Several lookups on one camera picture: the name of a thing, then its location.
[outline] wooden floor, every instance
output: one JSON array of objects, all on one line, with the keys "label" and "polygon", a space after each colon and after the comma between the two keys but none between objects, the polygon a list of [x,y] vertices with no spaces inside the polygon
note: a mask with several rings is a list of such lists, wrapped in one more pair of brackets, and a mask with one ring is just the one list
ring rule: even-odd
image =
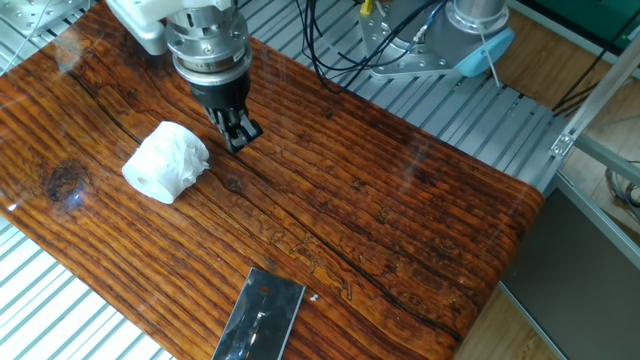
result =
[{"label": "wooden floor", "polygon": [[455,360],[555,360],[557,357],[509,298],[497,289]]},{"label": "wooden floor", "polygon": [[[500,80],[536,100],[553,107],[588,68],[595,56],[556,35],[525,16],[511,11],[510,26],[516,33],[513,46],[496,64]],[[584,89],[609,70],[600,63],[578,88]],[[598,115],[587,134],[630,160],[640,160],[640,82],[630,81]],[[562,171],[585,194],[640,244],[640,224],[615,201],[607,188],[604,166],[573,151]],[[456,360],[556,359],[506,295],[495,291]]]}]

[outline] silver plate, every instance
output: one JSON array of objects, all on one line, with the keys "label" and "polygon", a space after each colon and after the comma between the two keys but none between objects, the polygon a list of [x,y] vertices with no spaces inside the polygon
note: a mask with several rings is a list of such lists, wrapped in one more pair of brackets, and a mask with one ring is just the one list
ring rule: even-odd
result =
[{"label": "silver plate", "polygon": [[305,289],[251,269],[212,360],[280,359]]},{"label": "silver plate", "polygon": [[[362,40],[367,54],[374,52],[376,47],[384,40],[388,34],[389,20],[391,14],[403,3],[385,5],[386,16],[374,7],[370,15],[360,14],[360,29],[362,31]],[[398,44],[388,46],[386,50],[375,60],[376,63],[390,62],[404,53],[404,49],[398,47]],[[411,53],[405,55],[399,61],[387,66],[379,66],[371,69],[371,74],[381,78],[411,78],[415,76],[433,76],[448,75],[456,73],[455,70],[447,64],[444,59],[433,52],[424,44],[417,44]]]}]

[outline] blue object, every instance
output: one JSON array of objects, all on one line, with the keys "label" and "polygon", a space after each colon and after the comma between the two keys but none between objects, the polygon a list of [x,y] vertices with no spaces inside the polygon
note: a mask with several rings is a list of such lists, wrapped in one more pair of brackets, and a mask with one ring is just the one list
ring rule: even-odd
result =
[{"label": "blue object", "polygon": [[487,46],[481,45],[474,52],[462,59],[454,69],[466,77],[474,77],[489,68],[489,59],[485,48],[489,49],[491,60],[496,62],[507,51],[515,37],[511,28],[502,30],[498,35],[487,41]]}]

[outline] glossy tabletop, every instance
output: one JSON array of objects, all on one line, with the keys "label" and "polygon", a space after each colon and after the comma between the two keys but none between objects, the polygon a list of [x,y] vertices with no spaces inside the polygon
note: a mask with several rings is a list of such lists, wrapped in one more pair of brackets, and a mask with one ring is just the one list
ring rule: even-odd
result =
[{"label": "glossy tabletop", "polygon": [[[170,56],[95,6],[0,78],[3,216],[180,359],[211,357],[252,266],[307,285],[285,359],[451,358],[541,194],[252,46],[265,134],[231,156]],[[211,153],[170,206],[120,172],[166,119]]]}]

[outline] toilet paper roll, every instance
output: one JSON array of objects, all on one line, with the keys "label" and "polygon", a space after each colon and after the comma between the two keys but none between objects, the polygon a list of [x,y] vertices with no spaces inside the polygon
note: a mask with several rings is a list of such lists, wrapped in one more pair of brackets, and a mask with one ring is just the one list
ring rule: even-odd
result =
[{"label": "toilet paper roll", "polygon": [[209,152],[185,127],[163,121],[122,167],[127,182],[141,193],[171,204],[208,169]]}]

